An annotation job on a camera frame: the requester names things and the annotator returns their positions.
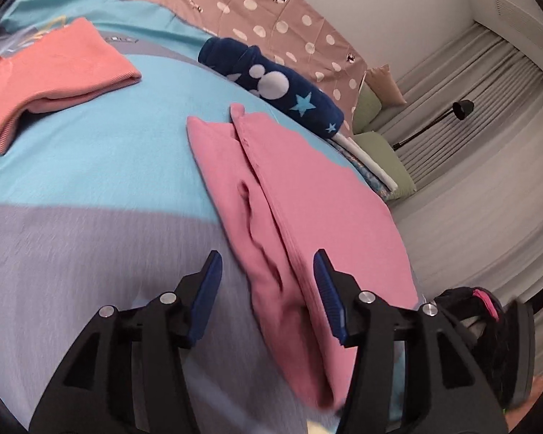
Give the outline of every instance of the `air conditioner vent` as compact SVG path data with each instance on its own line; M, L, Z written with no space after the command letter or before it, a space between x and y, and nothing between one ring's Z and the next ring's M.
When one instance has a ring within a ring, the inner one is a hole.
M543 24L508 0L494 0L502 22L509 25L543 51Z

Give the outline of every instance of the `blue gripper pad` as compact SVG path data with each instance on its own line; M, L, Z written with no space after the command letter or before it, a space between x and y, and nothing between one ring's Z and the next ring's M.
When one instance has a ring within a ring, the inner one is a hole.
M194 346L205 334L207 321L209 321L215 296L221 283L223 259L217 251L210 253L201 274L204 274L203 281L190 310L191 327L189 328L188 339L191 346Z
M330 262L325 262L322 250L319 250L314 255L314 278L316 285L324 304L324 311L328 317L332 335L344 345L348 339L348 331L346 330L346 313L342 300L336 291L336 287L330 277L329 268L332 268Z

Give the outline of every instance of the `black lamp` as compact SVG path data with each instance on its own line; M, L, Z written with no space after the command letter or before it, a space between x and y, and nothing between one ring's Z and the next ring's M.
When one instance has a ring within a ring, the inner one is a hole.
M428 124L426 127L422 128L420 131L416 132L414 135L411 135L406 140L401 141L400 143L395 143L392 145L392 148L396 151L400 147L405 146L409 141L414 140L418 137L421 133L426 132L429 130L433 125L438 124L440 121L442 121L445 117L448 117L452 113L455 113L456 118L459 121L463 121L473 110L475 109L475 103L468 99L463 99L461 101L457 101L456 103L453 103L452 107L450 107L446 112L439 115L434 121L432 121L430 124Z

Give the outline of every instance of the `light blue star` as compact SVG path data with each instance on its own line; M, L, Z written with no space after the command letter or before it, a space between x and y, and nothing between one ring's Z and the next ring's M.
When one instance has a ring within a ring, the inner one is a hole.
M316 108L312 103L310 103L311 91L305 98L301 97L300 95L296 95L296 100L298 103L294 107L291 107L290 111L298 111L300 113L300 117L303 117L306 111Z

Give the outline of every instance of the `lamp shade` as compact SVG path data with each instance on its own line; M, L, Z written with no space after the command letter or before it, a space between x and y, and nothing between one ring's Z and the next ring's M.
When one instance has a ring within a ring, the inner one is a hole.
M468 99L453 103L453 112L459 121L464 120L475 109L475 103Z

